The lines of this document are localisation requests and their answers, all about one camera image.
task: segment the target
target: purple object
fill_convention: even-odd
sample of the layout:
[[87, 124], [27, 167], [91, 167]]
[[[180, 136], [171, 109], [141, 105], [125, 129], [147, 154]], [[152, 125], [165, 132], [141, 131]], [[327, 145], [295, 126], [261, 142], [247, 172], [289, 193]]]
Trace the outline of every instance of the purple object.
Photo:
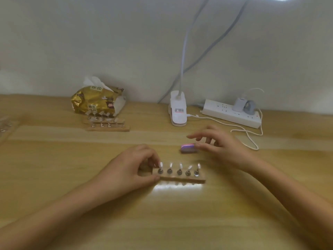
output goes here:
[[198, 150], [194, 147], [194, 144], [185, 144], [181, 146], [181, 153], [196, 153]]

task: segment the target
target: gold tissue package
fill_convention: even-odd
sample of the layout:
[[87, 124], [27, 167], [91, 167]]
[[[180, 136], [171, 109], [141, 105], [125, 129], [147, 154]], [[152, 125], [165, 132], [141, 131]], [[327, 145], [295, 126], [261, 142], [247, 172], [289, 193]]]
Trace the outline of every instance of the gold tissue package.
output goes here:
[[86, 86], [78, 90], [71, 97], [72, 107], [75, 113], [97, 114], [104, 111], [109, 117], [115, 117], [125, 105], [123, 89], [105, 86]]

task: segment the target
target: white power strip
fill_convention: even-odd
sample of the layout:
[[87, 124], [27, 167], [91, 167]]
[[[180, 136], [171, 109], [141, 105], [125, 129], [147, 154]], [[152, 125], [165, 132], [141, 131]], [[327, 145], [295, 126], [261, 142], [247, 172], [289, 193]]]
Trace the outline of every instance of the white power strip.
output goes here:
[[249, 115], [245, 112], [237, 112], [232, 110], [232, 105], [219, 103], [208, 99], [206, 99], [201, 113], [207, 116], [220, 118], [252, 128], [259, 128], [261, 126], [261, 118], [257, 111], [254, 115]]

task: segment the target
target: wooden tabletop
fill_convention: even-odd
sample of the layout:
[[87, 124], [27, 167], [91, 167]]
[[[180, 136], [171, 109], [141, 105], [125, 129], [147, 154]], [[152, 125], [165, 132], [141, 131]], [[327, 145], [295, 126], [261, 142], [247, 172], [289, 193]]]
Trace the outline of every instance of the wooden tabletop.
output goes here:
[[[316, 239], [252, 177], [205, 153], [181, 155], [186, 134], [213, 121], [189, 118], [185, 127], [174, 127], [167, 109], [129, 102], [121, 118], [130, 132], [86, 132], [69, 98], [0, 96], [0, 114], [21, 121], [0, 145], [0, 226], [90, 179], [124, 149], [146, 143], [165, 163], [200, 161], [206, 183], [161, 181], [130, 193], [85, 214], [49, 249], [314, 249]], [[332, 116], [263, 111], [256, 153], [332, 202], [332, 127]]]

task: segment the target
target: wall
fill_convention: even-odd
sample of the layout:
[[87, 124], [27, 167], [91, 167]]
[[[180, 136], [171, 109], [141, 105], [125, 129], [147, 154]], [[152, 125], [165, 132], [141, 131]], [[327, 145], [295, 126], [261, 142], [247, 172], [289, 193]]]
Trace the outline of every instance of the wall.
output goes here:
[[[0, 93], [70, 96], [85, 75], [156, 102], [180, 69], [186, 27], [202, 0], [0, 0]], [[186, 63], [234, 20], [245, 0], [210, 0]], [[232, 103], [333, 113], [333, 0], [251, 0], [239, 23], [186, 73], [188, 104]]]

